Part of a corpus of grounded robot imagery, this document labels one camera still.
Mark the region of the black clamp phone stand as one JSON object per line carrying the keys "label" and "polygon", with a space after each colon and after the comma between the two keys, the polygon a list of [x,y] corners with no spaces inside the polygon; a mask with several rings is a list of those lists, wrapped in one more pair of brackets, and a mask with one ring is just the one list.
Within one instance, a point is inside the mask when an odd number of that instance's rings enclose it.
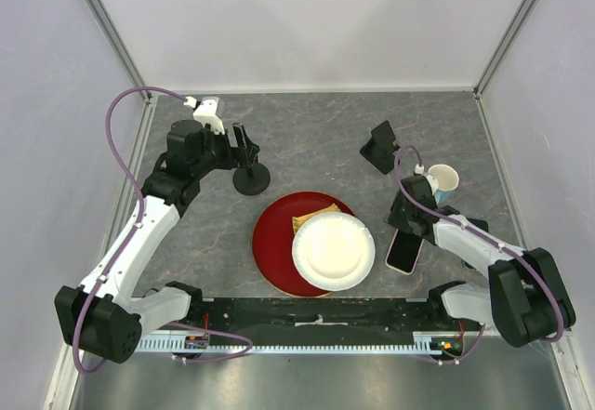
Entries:
{"label": "black clamp phone stand", "polygon": [[268,168],[257,161],[252,166],[241,166],[242,150],[239,148],[239,141],[242,136],[247,135],[245,127],[241,123],[232,125],[236,139],[236,146],[232,148],[233,159],[237,167],[232,176],[234,188],[242,195],[255,196],[264,192],[271,183],[271,174]]}

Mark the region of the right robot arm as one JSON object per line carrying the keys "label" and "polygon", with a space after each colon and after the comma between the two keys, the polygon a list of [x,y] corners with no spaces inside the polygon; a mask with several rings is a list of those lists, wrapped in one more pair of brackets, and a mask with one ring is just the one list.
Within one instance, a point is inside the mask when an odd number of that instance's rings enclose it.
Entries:
{"label": "right robot arm", "polygon": [[488,282],[485,288],[453,282],[437,288],[426,306],[440,330],[458,319],[490,324],[515,348],[539,339],[557,341],[576,322],[553,256],[538,247],[509,245],[450,206],[437,206],[430,182],[414,175],[398,182],[388,223],[465,261]]}

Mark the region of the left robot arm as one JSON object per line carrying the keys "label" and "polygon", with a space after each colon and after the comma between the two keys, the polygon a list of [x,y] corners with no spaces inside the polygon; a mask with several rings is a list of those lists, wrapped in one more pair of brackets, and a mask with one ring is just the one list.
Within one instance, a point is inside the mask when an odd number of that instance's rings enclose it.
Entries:
{"label": "left robot arm", "polygon": [[204,319],[201,289],[170,282],[141,299],[132,294],[159,244],[179,222],[213,170],[238,179],[258,160],[258,145],[241,124],[236,138],[193,120],[177,121],[140,191],[129,221],[98,266],[77,287],[63,286],[54,303],[64,341],[105,361],[121,364],[142,337],[176,322],[196,328]]}

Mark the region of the pink case smartphone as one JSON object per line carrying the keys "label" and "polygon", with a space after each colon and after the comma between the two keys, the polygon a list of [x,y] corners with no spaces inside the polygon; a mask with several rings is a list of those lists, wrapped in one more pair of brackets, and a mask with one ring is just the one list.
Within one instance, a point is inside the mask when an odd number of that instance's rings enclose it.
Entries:
{"label": "pink case smartphone", "polygon": [[391,240],[385,258],[385,264],[390,269],[401,274],[412,274],[416,267],[422,245],[422,238],[397,230]]}

